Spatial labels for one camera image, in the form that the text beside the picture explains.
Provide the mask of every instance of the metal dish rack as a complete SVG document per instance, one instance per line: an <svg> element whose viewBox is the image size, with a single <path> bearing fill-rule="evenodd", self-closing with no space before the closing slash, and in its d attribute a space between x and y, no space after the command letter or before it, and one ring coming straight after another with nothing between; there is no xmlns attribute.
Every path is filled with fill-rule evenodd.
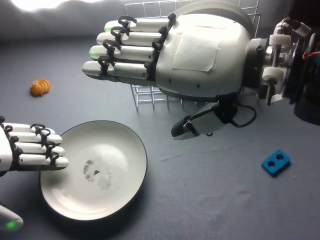
<svg viewBox="0 0 320 240"><path fill-rule="evenodd" d="M252 20L252 24L255 29L254 37L256 38L260 18L260 13L257 13L259 0L223 0L234 4L244 10ZM150 1L150 2L137 2L128 3L124 5L126 14L136 19L152 19L152 18L166 18L170 12L191 4L193 0L163 0L163 1ZM184 101L181 99L169 97L163 94L159 88L153 86L139 86L130 85L132 97L136 110L139 110L139 103L152 103L153 109L155 109L156 102L166 102L169 106L169 101L181 101L183 107ZM244 94L244 88L241 90L241 95Z"/></svg>

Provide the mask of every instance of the brown pastry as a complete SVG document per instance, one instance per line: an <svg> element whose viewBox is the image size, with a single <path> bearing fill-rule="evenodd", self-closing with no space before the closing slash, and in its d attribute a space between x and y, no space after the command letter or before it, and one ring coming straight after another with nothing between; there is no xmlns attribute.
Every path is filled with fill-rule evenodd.
<svg viewBox="0 0 320 240"><path fill-rule="evenodd" d="M40 78L35 80L30 86L30 93L34 97L40 97L47 94L51 88L51 84L47 79Z"/></svg>

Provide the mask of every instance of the plate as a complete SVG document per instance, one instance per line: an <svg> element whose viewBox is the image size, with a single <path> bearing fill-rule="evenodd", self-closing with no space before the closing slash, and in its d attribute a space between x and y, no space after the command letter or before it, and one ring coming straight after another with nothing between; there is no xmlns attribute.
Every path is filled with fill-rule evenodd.
<svg viewBox="0 0 320 240"><path fill-rule="evenodd" d="M91 121L71 128L62 139L69 166L39 176L53 210L74 220L97 220L136 195L147 172L147 152L134 131L114 121Z"/></svg>

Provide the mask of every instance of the blue toy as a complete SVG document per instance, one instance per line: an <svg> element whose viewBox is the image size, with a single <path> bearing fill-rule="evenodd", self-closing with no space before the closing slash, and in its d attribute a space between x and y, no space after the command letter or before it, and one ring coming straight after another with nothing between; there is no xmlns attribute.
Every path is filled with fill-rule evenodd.
<svg viewBox="0 0 320 240"><path fill-rule="evenodd" d="M290 158L280 149L261 163L271 176L275 177L290 164Z"/></svg>

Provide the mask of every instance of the gray tablecloth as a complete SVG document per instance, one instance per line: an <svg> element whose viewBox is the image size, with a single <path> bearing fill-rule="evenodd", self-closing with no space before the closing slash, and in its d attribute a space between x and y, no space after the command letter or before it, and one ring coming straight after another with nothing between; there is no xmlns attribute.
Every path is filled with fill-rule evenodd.
<svg viewBox="0 0 320 240"><path fill-rule="evenodd" d="M94 39L15 43L0 50L0 114L8 122L42 123L59 134L88 121L111 120L132 128L148 154L137 198L120 214L91 224L54 214L42 199L38 172L0 178L0 201L24 227L5 240L319 240L320 127L293 114L287 100L260 107L245 128L231 124L212 137L176 141L172 125L194 112L173 101L141 104L136 112L128 85L85 76ZM48 78L49 94L29 94L34 79ZM246 122L251 112L236 118ZM261 163L276 150L291 166L272 178Z"/></svg>

